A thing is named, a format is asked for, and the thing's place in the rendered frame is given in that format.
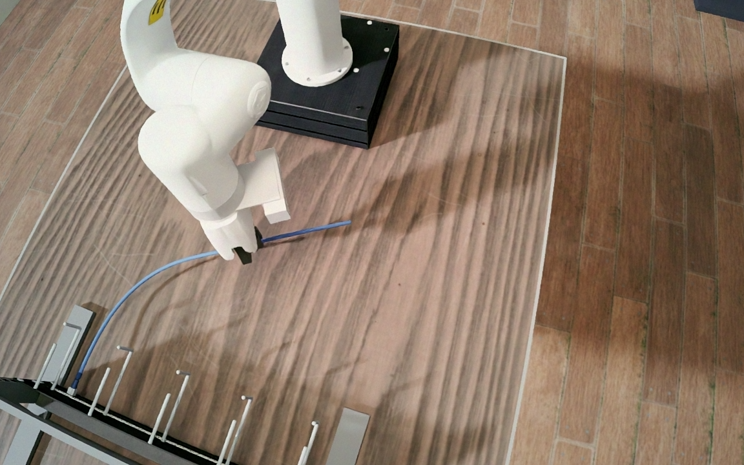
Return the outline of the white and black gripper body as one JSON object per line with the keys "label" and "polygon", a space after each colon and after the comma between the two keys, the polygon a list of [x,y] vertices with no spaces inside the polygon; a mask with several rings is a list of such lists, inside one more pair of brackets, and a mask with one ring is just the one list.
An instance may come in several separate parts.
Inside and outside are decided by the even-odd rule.
{"label": "white and black gripper body", "polygon": [[256,231],[251,208],[235,210],[223,220],[199,221],[210,242],[227,261],[233,260],[234,247],[242,246],[249,253],[256,252]]}

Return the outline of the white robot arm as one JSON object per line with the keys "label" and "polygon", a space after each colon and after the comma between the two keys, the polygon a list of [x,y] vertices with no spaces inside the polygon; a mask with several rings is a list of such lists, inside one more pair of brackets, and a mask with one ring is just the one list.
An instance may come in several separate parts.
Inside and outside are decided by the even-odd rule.
{"label": "white robot arm", "polygon": [[[339,0],[276,2],[287,76],[310,87],[342,78],[353,51],[342,36]],[[137,91],[156,110],[139,134],[143,161],[199,220],[260,204],[269,223],[291,220],[274,147],[237,167],[229,156],[265,114],[271,78],[252,62],[178,48],[170,3],[125,0],[122,8],[122,50]]]}

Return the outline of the dark grey metal rack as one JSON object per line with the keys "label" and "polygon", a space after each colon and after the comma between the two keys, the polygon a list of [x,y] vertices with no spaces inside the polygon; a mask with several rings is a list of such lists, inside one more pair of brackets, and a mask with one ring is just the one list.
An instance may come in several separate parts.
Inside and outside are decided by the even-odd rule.
{"label": "dark grey metal rack", "polygon": [[[37,380],[0,377],[0,409],[22,420],[3,465],[29,465],[43,431],[110,465],[141,465],[141,463],[112,452],[108,448],[52,422],[49,420],[51,413],[161,465],[238,465],[231,462],[231,455],[233,455],[240,431],[250,409],[253,399],[251,395],[242,395],[243,400],[249,401],[240,420],[227,460],[225,460],[225,450],[227,450],[235,429],[236,420],[231,423],[231,428],[219,457],[167,435],[190,378],[190,373],[186,371],[177,370],[177,374],[184,375],[186,378],[163,433],[157,431],[157,429],[169,402],[169,397],[171,397],[169,393],[163,403],[154,429],[143,426],[140,422],[131,420],[127,416],[109,409],[128,362],[132,357],[133,349],[122,346],[116,347],[120,350],[129,351],[129,353],[106,408],[97,404],[97,402],[111,371],[109,367],[101,381],[94,402],[77,394],[78,390],[76,388],[79,383],[77,379],[68,389],[63,387],[95,314],[91,310],[74,304],[70,317],[64,322],[65,326],[58,342],[54,342],[51,347],[49,356]],[[28,408],[26,409],[19,403],[29,404]],[[368,417],[366,414],[344,408],[325,465],[355,465],[367,426]]]}

